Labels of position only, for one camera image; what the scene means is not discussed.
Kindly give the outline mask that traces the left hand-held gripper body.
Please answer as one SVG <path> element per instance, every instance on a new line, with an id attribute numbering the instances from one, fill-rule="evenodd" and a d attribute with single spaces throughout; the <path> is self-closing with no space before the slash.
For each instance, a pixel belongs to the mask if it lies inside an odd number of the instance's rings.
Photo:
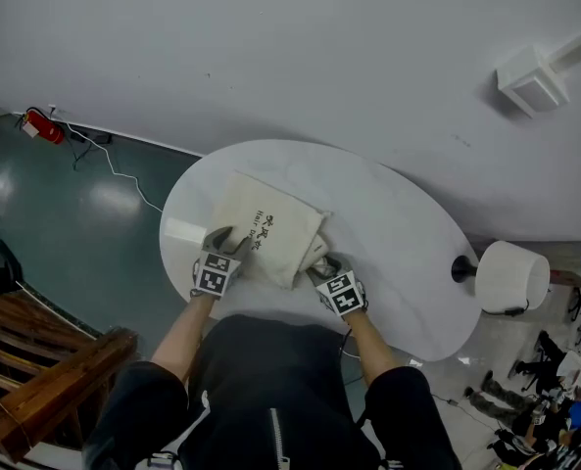
<path id="1" fill-rule="evenodd" d="M 214 298 L 224 296 L 228 287 L 239 275 L 243 255 L 238 248 L 232 251 L 213 251 L 202 249 L 192 267 L 193 287 L 191 297 L 205 294 Z"/>

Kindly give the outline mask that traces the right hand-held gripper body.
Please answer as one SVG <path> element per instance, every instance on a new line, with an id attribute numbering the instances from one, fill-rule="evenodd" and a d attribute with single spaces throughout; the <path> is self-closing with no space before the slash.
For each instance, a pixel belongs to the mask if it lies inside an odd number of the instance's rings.
<path id="1" fill-rule="evenodd" d="M 353 270 L 329 278 L 315 286 L 321 302 L 339 317 L 356 310 L 366 311 L 363 284 Z"/>

